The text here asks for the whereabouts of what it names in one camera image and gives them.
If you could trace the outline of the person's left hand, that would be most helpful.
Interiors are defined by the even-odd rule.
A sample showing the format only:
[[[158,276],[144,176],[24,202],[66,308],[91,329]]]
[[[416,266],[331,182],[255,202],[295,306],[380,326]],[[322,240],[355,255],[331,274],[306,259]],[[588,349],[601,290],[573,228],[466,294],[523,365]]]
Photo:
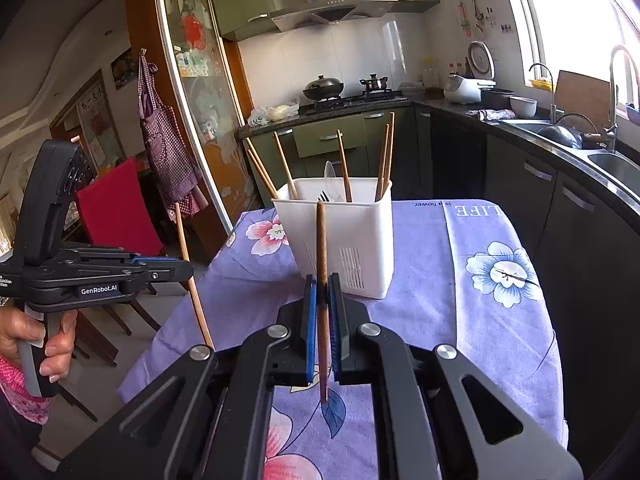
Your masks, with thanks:
[[[63,313],[58,333],[44,346],[39,373],[54,384],[70,372],[70,361],[75,345],[77,310]],[[18,343],[40,342],[46,336],[44,325],[14,307],[11,301],[1,308],[1,356],[15,367],[20,366]]]

